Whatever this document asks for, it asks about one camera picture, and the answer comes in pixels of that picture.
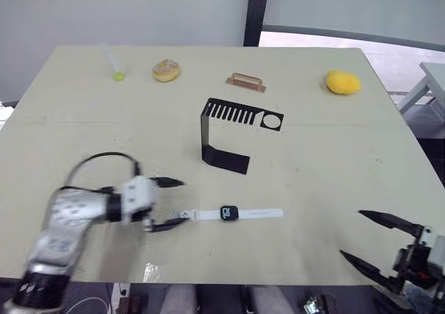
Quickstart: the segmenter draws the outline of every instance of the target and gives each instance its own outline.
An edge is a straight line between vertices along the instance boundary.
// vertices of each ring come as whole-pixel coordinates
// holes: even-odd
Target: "black metal bracket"
[[[275,131],[281,130],[284,115],[262,108],[237,104],[235,102],[210,98],[201,113],[201,153],[202,160],[211,166],[223,168],[240,174],[247,174],[249,156],[242,156],[231,152],[215,149],[209,144],[209,117],[227,121],[253,125],[255,116],[264,112],[260,127]],[[280,125],[273,128],[264,123],[264,117],[274,115],[280,120]]]

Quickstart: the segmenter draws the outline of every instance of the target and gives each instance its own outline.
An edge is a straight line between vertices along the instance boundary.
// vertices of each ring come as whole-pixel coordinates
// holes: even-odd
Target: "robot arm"
[[[432,228],[420,224],[413,224],[389,213],[371,210],[360,210],[360,214],[389,229],[399,229],[414,236],[412,245],[399,250],[393,270],[397,276],[383,276],[377,267],[368,262],[340,251],[364,276],[385,287],[393,293],[400,293],[406,281],[434,291],[431,313],[445,313],[445,237],[436,237],[432,247],[428,245]]]
[[[177,181],[168,180],[170,184]],[[153,224],[149,212],[155,203],[155,187],[156,179],[138,175],[123,185],[121,194],[73,188],[59,190],[50,201],[47,222],[34,245],[17,293],[5,304],[4,313],[59,313],[92,225],[142,220],[144,230],[153,232],[165,231],[186,221],[179,218]]]

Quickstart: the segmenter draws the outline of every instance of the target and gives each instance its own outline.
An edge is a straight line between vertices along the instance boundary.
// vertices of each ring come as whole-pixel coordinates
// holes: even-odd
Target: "donut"
[[[153,77],[162,83],[171,81],[179,75],[179,65],[171,59],[164,59],[153,67]]]

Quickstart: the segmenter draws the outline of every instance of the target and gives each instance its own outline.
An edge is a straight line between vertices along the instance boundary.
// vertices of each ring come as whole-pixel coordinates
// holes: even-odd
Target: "beige tabletop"
[[[137,158],[146,175],[186,186],[158,192],[154,216],[172,210],[281,208],[284,217],[186,223],[165,233],[95,226],[74,279],[163,283],[352,285],[370,283],[340,254],[391,271],[412,239],[357,213],[393,213],[445,234],[445,190],[359,49],[111,47],[127,78],[115,82],[99,47],[59,47],[0,131],[0,276],[21,276],[50,194],[72,166],[102,151]],[[176,60],[170,83],[153,65]],[[362,90],[331,93],[330,69]],[[225,84],[258,76],[261,94]],[[211,144],[249,155],[247,175],[201,160],[200,113],[209,97],[284,114],[280,132],[211,120]],[[120,185],[119,158],[85,166],[74,182]]]

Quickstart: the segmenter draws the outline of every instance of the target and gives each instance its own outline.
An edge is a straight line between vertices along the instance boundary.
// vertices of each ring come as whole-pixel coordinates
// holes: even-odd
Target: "smartwatch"
[[[219,210],[185,210],[179,216],[195,222],[199,220],[223,220],[225,222],[238,219],[279,218],[284,215],[281,208],[263,208],[258,210],[239,210],[235,205],[222,206]]]

